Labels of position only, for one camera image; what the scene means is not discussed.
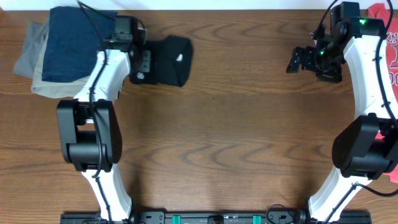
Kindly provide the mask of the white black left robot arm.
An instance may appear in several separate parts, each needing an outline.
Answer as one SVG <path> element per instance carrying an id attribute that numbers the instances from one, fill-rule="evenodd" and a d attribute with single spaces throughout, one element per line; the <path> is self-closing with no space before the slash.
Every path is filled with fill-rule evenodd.
<path id="1" fill-rule="evenodd" d="M 83 88 L 57 105 L 63 158 L 87 180 L 99 205 L 92 217 L 64 216 L 63 223 L 140 222 L 119 170 L 123 140 L 114 102 L 126 77 L 145 77 L 151 58 L 145 42 L 107 40 Z"/>

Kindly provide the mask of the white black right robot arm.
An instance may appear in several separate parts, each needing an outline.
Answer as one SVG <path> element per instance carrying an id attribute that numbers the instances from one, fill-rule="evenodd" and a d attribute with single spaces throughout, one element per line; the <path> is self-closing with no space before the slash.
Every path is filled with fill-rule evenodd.
<path id="1" fill-rule="evenodd" d="M 333 168 L 294 223 L 370 223 L 368 212 L 346 211 L 360 190 L 397 166 L 397 101 L 386 67 L 386 26 L 381 19 L 334 14 L 330 32 L 319 26 L 314 47 L 297 47 L 287 72 L 314 72 L 338 83 L 347 64 L 354 91 L 355 115 L 334 140 Z"/>

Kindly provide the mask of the black t-shirt with logo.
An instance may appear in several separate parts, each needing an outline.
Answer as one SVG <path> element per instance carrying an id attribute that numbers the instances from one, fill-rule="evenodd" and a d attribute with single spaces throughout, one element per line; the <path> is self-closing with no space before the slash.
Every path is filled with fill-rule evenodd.
<path id="1" fill-rule="evenodd" d="M 193 60 L 193 44 L 190 39 L 169 35 L 163 40 L 149 40 L 140 48 L 151 51 L 150 72 L 130 74 L 131 83 L 177 87 L 186 84 Z"/>

